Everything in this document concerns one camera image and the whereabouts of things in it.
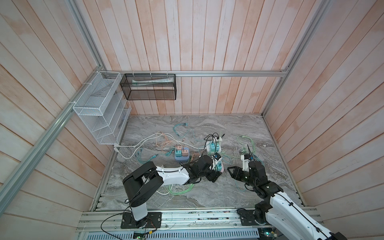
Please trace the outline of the teal charger plug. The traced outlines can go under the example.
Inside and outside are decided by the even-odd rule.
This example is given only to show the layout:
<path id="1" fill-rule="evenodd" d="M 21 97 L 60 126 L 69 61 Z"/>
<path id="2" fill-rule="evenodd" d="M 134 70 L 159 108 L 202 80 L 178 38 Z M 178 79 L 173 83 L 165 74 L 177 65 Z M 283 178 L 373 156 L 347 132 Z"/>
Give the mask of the teal charger plug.
<path id="1" fill-rule="evenodd" d="M 219 162 L 219 163 L 216 164 L 216 169 L 217 169 L 217 171 L 219 171 L 219 172 L 223 169 L 223 166 L 222 166 L 222 163 L 221 163 L 221 162 Z"/>

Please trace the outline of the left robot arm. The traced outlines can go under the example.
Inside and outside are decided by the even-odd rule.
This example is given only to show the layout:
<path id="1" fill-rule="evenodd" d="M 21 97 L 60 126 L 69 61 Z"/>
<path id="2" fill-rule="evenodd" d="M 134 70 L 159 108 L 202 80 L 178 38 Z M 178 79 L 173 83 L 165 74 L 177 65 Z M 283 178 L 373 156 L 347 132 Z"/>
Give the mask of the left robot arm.
<path id="1" fill-rule="evenodd" d="M 195 185 L 203 178 L 214 183 L 224 172 L 222 156 L 203 155 L 178 168 L 163 168 L 147 162 L 122 180 L 136 222 L 148 215 L 147 201 L 163 186 Z"/>

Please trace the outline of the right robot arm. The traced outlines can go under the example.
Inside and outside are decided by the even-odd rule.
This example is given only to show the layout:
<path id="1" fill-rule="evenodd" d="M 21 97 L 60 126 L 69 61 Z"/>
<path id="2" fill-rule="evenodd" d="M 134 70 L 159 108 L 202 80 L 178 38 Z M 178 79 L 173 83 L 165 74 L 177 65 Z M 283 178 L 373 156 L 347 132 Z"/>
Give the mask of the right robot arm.
<path id="1" fill-rule="evenodd" d="M 261 162 L 250 162 L 249 170 L 228 167 L 231 177 L 252 187 L 261 199 L 255 209 L 237 209 L 242 226 L 271 225 L 289 240 L 345 240 L 340 232 L 333 233 L 296 205 L 283 189 L 269 181 Z"/>

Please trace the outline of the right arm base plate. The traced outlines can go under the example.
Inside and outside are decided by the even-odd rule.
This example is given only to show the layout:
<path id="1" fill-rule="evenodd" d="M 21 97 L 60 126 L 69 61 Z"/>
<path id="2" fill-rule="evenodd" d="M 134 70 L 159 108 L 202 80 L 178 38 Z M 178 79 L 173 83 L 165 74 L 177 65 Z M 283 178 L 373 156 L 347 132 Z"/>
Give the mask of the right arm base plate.
<path id="1" fill-rule="evenodd" d="M 237 209 L 236 212 L 240 217 L 242 226 L 264 226 L 267 224 L 265 219 L 256 218 L 253 210 L 240 208 Z"/>

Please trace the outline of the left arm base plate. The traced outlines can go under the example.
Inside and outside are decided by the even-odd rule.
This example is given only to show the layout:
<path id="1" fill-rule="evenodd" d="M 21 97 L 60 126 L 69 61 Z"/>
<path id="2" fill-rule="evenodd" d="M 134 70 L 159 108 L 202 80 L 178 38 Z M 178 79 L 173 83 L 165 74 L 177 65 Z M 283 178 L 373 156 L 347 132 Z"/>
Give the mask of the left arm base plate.
<path id="1" fill-rule="evenodd" d="M 146 217 L 136 221 L 133 213 L 123 213 L 121 229 L 160 228 L 162 221 L 161 212 L 149 212 Z"/>

